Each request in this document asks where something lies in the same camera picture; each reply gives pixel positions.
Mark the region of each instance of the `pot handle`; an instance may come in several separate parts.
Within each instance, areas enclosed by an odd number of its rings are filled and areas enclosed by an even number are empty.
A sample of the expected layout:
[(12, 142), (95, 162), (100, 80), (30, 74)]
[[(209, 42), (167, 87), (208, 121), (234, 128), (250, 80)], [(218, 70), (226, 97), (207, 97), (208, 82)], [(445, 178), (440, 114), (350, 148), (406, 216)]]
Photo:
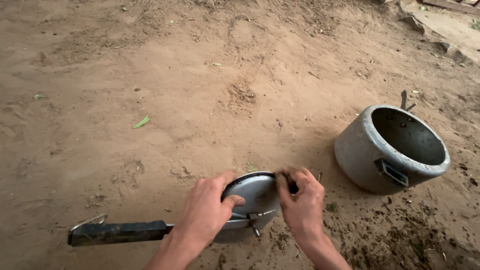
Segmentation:
[(396, 186), (407, 188), (408, 176), (397, 167), (384, 159), (377, 159), (373, 162), (378, 169), (378, 173), (384, 178), (392, 181)]
[(163, 221), (83, 224), (69, 231), (67, 241), (71, 246), (156, 241), (162, 240), (172, 228)]

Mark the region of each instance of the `aluminum pot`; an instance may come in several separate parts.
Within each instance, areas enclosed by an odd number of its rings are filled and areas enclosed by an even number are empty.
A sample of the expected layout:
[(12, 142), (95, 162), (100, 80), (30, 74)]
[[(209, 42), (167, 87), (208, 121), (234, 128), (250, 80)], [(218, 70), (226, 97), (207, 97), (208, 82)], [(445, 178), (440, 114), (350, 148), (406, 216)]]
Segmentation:
[(450, 156), (422, 120), (395, 106), (367, 107), (335, 141), (335, 157), (358, 186), (390, 195), (446, 172)]

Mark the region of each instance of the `soil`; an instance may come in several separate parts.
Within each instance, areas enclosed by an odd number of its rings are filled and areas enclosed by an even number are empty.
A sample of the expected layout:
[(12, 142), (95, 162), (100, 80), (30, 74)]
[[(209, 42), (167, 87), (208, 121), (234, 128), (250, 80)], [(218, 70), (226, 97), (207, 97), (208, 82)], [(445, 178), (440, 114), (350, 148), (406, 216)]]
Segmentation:
[[(175, 222), (201, 177), (292, 164), (322, 173), (325, 231), (354, 269), (480, 269), (480, 70), (405, 17), (373, 0), (0, 0), (0, 268), (140, 269), (158, 242), (72, 248), (67, 230)], [(451, 167), (374, 196), (333, 143), (404, 89)], [(191, 265), (312, 268), (281, 214)]]

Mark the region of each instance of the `twig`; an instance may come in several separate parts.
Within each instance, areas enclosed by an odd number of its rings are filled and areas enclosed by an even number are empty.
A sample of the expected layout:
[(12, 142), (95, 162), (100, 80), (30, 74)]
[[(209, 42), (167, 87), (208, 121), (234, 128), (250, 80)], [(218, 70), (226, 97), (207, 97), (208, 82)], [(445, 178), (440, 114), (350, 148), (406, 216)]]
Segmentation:
[(317, 75), (313, 74), (312, 72), (308, 71), (307, 73), (308, 73), (308, 74), (310, 74), (310, 75), (312, 75), (313, 77), (315, 77), (315, 78), (317, 78), (317, 79), (321, 80), (321, 78), (320, 78), (319, 76), (317, 76)]
[(266, 63), (265, 63), (265, 66), (267, 67), (268, 71), (270, 71), (270, 74), (272, 75), (272, 77), (274, 77), (273, 72), (270, 70), (270, 68), (268, 67), (268, 65)]
[(391, 214), (392, 212), (390, 211), (390, 208), (388, 208), (387, 204), (386, 203), (383, 203), (382, 206), (385, 206), (385, 208), (387, 208), (388, 210), (388, 213)]

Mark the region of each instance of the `leaf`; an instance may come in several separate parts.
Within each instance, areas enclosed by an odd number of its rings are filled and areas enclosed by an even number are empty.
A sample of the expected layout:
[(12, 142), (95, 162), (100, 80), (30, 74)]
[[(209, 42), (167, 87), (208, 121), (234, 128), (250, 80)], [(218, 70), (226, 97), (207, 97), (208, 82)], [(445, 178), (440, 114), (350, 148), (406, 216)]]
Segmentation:
[(148, 123), (148, 121), (150, 121), (150, 118), (148, 118), (148, 115), (147, 115), (147, 116), (145, 116), (145, 118), (143, 120), (138, 122), (138, 124), (133, 126), (133, 128), (139, 128), (139, 127), (143, 126), (144, 124)]
[(331, 203), (331, 204), (327, 204), (326, 209), (329, 212), (336, 212), (336, 202)]

